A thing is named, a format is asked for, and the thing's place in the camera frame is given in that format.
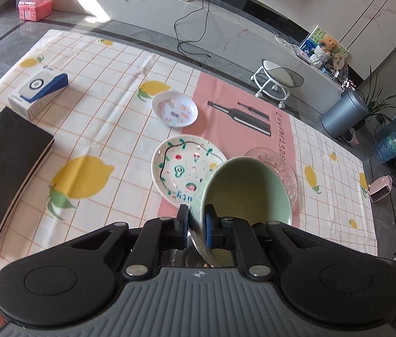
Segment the green ceramic bowl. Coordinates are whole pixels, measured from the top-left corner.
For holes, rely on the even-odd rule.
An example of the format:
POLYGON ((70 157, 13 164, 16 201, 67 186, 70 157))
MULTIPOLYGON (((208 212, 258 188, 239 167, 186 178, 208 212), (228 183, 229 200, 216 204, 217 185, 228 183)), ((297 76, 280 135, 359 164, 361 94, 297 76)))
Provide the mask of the green ceramic bowl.
POLYGON ((229 265, 229 259, 205 244, 205 210, 212 204, 219 217, 243 218, 250 224, 293 221, 293 210, 284 185, 276 172, 263 161, 236 157, 218 166, 204 179, 190 205, 189 223, 194 246, 211 266, 229 265))

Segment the painted white ceramic plate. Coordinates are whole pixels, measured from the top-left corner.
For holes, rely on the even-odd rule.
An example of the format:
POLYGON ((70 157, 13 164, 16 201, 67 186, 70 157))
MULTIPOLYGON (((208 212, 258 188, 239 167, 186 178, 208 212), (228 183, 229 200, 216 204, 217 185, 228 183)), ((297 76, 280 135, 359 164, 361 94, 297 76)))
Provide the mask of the painted white ceramic plate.
POLYGON ((163 141, 152 157, 152 179, 157 191, 171 204, 191 204, 204 179, 226 156, 213 143, 194 135, 163 141))

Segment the clear glass plate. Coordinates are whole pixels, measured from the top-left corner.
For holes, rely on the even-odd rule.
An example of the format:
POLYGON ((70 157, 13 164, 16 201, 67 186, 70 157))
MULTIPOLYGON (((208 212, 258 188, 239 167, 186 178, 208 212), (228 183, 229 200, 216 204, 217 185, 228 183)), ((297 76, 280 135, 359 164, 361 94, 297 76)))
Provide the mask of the clear glass plate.
POLYGON ((298 207, 297 177, 286 159, 272 149, 264 147, 252 148, 246 153, 246 156, 263 161, 276 172, 289 196, 292 210, 296 210, 298 207))

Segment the small white saucer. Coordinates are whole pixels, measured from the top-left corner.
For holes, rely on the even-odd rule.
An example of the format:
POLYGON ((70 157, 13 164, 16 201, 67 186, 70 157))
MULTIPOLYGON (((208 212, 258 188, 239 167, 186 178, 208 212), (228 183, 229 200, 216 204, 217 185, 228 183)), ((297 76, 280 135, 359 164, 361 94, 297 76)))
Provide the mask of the small white saucer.
POLYGON ((156 94, 152 99, 152 111, 163 124, 171 128, 190 126, 199 116, 195 102, 174 90, 156 94))

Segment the checked lemon tablecloth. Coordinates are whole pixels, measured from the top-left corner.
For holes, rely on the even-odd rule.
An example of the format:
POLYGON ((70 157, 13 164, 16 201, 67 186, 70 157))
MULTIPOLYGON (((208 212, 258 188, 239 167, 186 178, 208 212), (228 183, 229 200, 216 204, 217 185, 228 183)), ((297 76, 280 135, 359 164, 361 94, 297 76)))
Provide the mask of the checked lemon tablecloth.
POLYGON ((0 112, 44 65, 66 72, 69 85, 35 119, 55 142, 1 234, 0 268, 105 224, 139 227, 173 213, 151 175, 157 146, 180 134, 152 110, 167 89, 199 108, 185 132, 215 144, 226 158, 257 147, 286 158, 297 177, 295 227, 378 252, 361 160, 285 111, 166 57, 51 30, 0 80, 0 112))

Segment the white round stool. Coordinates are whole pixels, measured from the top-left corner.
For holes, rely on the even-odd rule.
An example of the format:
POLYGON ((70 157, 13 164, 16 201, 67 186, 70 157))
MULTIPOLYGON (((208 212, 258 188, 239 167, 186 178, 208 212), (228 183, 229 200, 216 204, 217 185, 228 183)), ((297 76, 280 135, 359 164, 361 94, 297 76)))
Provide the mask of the white round stool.
POLYGON ((263 59, 261 66, 250 76, 257 86, 256 97, 268 97, 278 102, 278 108, 285 108, 290 90, 299 88, 305 79, 297 72, 263 59))

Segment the pink small heater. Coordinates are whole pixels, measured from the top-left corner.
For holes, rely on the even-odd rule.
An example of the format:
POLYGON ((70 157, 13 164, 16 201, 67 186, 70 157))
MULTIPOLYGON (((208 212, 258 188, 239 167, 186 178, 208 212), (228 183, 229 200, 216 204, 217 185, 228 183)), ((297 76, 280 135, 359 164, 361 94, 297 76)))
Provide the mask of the pink small heater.
POLYGON ((372 202, 378 202, 388 196, 393 187, 390 175, 379 177, 369 186, 368 195, 372 202))

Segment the grey trash can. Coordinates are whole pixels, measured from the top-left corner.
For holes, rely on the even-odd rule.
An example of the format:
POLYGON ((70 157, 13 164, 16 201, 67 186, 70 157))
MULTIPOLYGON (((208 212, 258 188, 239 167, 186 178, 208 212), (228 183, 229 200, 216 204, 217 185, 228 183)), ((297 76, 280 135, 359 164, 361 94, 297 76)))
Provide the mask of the grey trash can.
POLYGON ((369 109, 358 93, 345 90, 341 98, 321 117, 322 127, 333 138, 348 132, 363 120, 369 109))

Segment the black notebook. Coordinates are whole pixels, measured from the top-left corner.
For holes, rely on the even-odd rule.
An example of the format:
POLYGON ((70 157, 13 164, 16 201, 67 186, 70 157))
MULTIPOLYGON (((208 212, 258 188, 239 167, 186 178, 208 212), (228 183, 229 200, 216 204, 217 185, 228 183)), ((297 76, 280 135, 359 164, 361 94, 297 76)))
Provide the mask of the black notebook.
POLYGON ((53 144, 53 135, 13 110, 0 112, 0 233, 53 144))

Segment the blue water jug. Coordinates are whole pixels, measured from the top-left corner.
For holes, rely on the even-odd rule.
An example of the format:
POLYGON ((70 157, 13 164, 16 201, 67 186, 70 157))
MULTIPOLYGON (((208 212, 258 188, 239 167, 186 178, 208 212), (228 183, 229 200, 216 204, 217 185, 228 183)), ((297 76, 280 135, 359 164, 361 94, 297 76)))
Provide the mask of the blue water jug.
POLYGON ((396 157, 396 132, 391 132, 377 143, 374 153, 378 160, 385 164, 396 157))

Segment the white blue product box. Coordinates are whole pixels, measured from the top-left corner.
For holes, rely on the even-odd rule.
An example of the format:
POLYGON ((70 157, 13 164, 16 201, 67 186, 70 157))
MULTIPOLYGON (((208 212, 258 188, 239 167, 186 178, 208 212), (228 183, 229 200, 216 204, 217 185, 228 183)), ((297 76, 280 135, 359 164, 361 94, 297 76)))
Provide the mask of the white blue product box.
POLYGON ((16 113, 26 119, 35 120, 68 84, 67 73, 44 65, 9 94, 8 102, 16 113))

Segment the green potted plant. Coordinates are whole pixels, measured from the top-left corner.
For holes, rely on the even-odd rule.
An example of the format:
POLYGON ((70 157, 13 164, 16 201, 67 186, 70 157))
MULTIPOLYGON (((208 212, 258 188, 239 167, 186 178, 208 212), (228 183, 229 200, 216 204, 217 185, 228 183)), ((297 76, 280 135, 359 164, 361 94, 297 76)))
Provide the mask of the green potted plant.
POLYGON ((372 72, 371 67, 369 67, 369 73, 368 93, 365 94, 360 88, 355 88, 355 92, 360 95, 361 101, 368 109, 365 118, 361 119, 360 122, 354 126, 355 130, 363 127, 367 119, 371 117, 374 117, 380 124, 392 122, 393 120, 388 115, 384 114, 384 111, 385 109, 396 110, 396 106, 390 103, 392 99, 396 98, 396 94, 381 98, 384 88, 377 87, 378 73, 372 72))

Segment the colourful picture book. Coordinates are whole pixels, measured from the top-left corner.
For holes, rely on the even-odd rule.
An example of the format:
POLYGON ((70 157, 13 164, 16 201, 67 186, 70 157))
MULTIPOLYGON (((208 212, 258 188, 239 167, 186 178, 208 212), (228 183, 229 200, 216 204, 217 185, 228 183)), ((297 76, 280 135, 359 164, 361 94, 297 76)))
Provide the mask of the colourful picture book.
POLYGON ((340 70, 350 54, 342 44, 320 26, 313 29, 299 48, 308 55, 310 64, 317 69, 329 65, 335 70, 340 70))

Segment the teddy bear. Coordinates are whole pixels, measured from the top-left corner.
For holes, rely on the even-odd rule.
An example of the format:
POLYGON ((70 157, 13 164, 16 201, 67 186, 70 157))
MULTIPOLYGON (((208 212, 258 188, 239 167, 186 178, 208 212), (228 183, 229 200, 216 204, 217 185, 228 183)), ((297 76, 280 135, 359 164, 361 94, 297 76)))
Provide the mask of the teddy bear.
POLYGON ((328 55, 331 55, 333 52, 338 49, 338 42, 331 36, 326 34, 320 40, 321 49, 328 55))

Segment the pink storage box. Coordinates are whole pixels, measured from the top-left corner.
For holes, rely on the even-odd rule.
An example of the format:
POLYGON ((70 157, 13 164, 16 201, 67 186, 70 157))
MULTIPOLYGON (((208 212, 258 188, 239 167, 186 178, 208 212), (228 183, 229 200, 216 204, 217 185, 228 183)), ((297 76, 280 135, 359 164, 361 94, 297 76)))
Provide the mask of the pink storage box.
POLYGON ((40 21, 52 13, 53 0, 20 0, 19 18, 23 21, 40 21))

